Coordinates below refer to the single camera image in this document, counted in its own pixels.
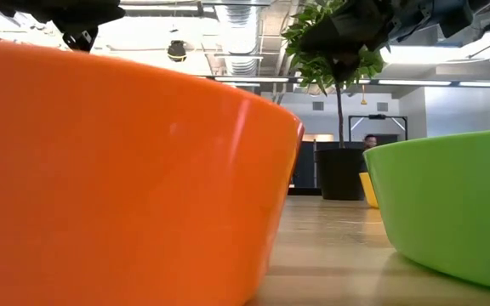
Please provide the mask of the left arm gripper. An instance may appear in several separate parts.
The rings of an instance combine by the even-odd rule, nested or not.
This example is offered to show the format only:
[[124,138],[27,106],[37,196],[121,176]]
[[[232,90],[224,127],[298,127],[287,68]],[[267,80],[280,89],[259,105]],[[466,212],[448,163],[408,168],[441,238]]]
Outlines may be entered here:
[[36,19],[52,21],[64,43],[73,51],[89,52],[98,26],[119,20],[125,15],[120,0],[26,0],[27,12]]

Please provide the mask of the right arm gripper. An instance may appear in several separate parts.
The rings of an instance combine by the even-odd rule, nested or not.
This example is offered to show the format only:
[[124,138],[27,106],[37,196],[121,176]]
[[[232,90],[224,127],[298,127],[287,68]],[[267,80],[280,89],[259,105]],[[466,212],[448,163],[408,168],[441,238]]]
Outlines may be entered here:
[[360,56],[355,53],[363,47],[378,50],[390,40],[395,12],[389,0],[345,1],[305,30],[299,39],[299,50],[337,54],[333,57],[333,76],[336,82],[346,81],[360,65]]

